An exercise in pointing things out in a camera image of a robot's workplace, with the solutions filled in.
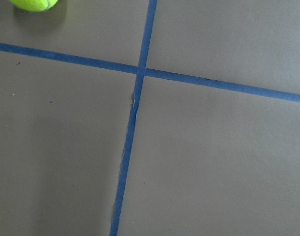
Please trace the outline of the yellow tennis ball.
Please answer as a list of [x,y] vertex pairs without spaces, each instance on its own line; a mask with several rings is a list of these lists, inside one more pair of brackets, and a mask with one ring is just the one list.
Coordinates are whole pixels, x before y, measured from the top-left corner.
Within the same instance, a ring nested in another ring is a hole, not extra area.
[[43,12],[55,6],[58,0],[10,0],[10,2],[21,10]]

